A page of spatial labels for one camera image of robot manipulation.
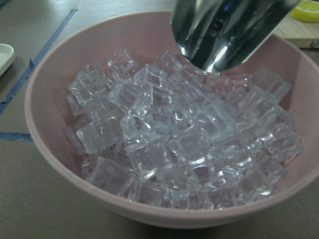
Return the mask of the metal ice scoop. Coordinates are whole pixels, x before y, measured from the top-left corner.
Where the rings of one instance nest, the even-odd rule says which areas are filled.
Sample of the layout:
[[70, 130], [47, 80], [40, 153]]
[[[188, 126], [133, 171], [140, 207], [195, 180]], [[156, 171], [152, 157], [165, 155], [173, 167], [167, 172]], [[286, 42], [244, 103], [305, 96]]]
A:
[[245, 63], [297, 7], [298, 0], [178, 0], [170, 17], [181, 54], [220, 73]]

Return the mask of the clear fake ice cubes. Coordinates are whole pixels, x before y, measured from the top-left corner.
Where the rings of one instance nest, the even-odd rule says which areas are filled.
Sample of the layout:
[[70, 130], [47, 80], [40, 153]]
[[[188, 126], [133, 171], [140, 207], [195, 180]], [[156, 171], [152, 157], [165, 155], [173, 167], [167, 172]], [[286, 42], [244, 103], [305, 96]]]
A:
[[66, 101], [66, 136], [82, 177], [129, 201], [209, 210], [274, 194], [284, 163], [303, 150], [280, 106], [291, 85], [276, 72], [215, 76], [166, 52], [140, 65], [127, 51], [86, 65]]

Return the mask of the pink bowl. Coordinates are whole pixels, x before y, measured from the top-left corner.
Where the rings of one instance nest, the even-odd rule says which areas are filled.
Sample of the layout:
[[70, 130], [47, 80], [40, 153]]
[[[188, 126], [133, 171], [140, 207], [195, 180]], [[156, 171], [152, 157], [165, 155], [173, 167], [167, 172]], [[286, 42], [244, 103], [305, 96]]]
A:
[[277, 71], [293, 84], [282, 100], [295, 117], [303, 152], [287, 164], [288, 174], [276, 194], [251, 205], [223, 210], [174, 210], [129, 202], [96, 188], [80, 177], [80, 157], [64, 132], [74, 117], [65, 100], [77, 71], [126, 49], [142, 63], [165, 51], [177, 52], [169, 24], [170, 11], [124, 15], [81, 30], [62, 41], [35, 67], [25, 95], [25, 118], [32, 140], [44, 159], [68, 182], [129, 219], [158, 227], [198, 229], [228, 224], [273, 207], [306, 188], [319, 176], [319, 67], [293, 44], [271, 36], [249, 59], [231, 70], [254, 73], [260, 66]]

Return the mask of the cream serving tray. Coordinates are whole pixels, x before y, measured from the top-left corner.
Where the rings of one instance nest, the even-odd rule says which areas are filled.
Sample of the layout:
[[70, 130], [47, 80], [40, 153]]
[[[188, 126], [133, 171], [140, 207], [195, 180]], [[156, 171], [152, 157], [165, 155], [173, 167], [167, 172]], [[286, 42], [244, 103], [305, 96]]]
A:
[[15, 59], [15, 51], [8, 44], [0, 44], [0, 76], [11, 66]]

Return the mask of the wooden cutting board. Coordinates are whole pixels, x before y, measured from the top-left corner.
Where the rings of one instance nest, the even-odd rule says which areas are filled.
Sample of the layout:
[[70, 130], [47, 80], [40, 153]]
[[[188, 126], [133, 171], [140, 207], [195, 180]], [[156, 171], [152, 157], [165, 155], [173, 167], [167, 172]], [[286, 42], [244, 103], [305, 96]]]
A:
[[303, 22], [288, 16], [275, 29], [274, 34], [300, 49], [319, 48], [319, 24]]

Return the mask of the yellow lemon half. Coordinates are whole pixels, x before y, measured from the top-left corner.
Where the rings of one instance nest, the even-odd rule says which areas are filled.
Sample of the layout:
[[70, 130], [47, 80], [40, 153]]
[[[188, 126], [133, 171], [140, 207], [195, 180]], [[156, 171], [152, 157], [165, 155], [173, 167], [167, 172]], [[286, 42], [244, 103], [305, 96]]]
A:
[[309, 23], [319, 22], [319, 2], [314, 0], [302, 0], [291, 12], [291, 17]]

